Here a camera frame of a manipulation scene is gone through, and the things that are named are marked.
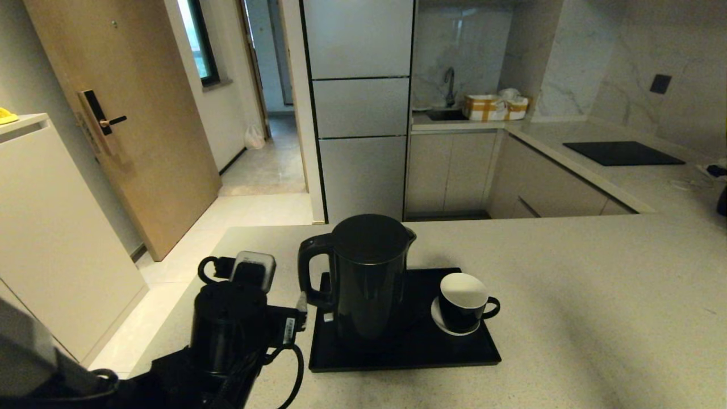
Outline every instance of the black electric kettle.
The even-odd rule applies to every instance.
[[[300,244],[298,279],[308,303],[333,311],[339,340],[363,352],[385,350],[401,329],[406,253],[417,238],[383,215],[357,215]],[[331,291],[310,285],[310,259],[329,256]]]

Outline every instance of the marble wall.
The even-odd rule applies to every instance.
[[[534,119],[590,113],[625,10],[625,0],[564,0]]]
[[[466,94],[496,92],[512,16],[508,4],[422,1],[416,16],[412,107],[446,105],[449,67],[455,73],[455,106]]]
[[[513,10],[499,87],[535,98],[550,58],[563,0],[533,0]]]
[[[727,1],[632,0],[591,114],[725,156]],[[655,74],[672,76],[665,95]]]

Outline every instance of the electrical outlet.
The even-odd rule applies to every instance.
[[[671,81],[671,75],[657,74],[654,76],[654,81],[651,83],[651,89],[649,89],[649,91],[663,95],[667,92],[667,88]]]

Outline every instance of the window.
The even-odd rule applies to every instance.
[[[220,82],[199,0],[177,0],[177,2],[180,5],[182,20],[202,85],[206,87]]]

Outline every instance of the kitchen sink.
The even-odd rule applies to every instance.
[[[467,117],[461,111],[451,109],[446,111],[428,111],[427,116],[433,121],[467,121]]]

